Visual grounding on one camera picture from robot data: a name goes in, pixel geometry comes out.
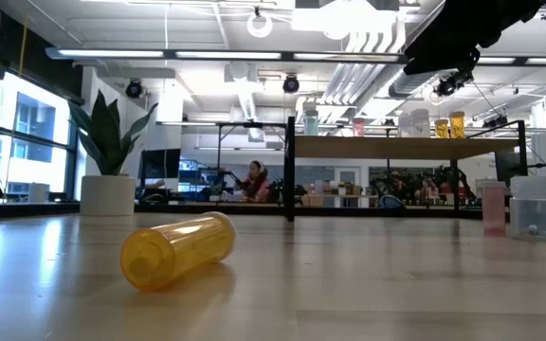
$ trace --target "window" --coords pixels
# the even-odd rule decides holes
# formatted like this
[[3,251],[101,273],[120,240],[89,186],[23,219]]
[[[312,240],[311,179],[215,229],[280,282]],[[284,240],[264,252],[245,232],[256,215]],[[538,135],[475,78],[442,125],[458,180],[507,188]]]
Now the window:
[[65,99],[6,74],[0,81],[0,187],[27,194],[39,183],[64,192],[69,151],[60,145],[69,144],[68,120]]
[[11,187],[10,184],[48,184],[51,191],[63,192],[66,154],[67,151],[64,149],[17,137],[14,137],[14,142],[11,143],[11,136],[0,135],[1,188],[7,180],[8,190],[14,190],[16,193],[22,192],[20,187]]
[[62,99],[28,81],[6,74],[0,81],[0,127],[68,143],[69,110]]

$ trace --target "cardboard box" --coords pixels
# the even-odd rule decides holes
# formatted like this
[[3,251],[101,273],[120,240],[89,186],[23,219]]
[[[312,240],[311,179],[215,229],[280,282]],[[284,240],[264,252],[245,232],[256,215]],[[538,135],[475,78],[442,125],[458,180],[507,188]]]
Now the cardboard box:
[[302,204],[304,206],[321,207],[323,206],[323,196],[307,194],[302,197]]

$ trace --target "white planter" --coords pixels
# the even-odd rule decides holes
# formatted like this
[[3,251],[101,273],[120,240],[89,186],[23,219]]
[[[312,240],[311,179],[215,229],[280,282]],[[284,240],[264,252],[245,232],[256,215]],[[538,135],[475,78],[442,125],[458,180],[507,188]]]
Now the white planter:
[[128,176],[86,175],[82,178],[82,216],[120,217],[134,214],[136,180]]

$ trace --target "pink container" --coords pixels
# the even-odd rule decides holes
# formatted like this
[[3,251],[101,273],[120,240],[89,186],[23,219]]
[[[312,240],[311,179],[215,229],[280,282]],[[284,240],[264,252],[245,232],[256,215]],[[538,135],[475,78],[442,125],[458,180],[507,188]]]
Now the pink container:
[[505,235],[505,184],[490,182],[482,187],[483,231],[486,236]]
[[363,137],[366,131],[366,120],[363,118],[353,119],[353,136]]

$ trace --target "woman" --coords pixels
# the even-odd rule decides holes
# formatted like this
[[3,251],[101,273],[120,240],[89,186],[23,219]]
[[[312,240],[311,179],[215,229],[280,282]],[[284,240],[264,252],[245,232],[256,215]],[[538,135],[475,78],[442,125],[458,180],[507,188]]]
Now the woman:
[[252,161],[249,166],[249,174],[241,184],[244,191],[244,201],[249,203],[266,203],[269,195],[269,183],[266,181],[268,171],[261,161]]

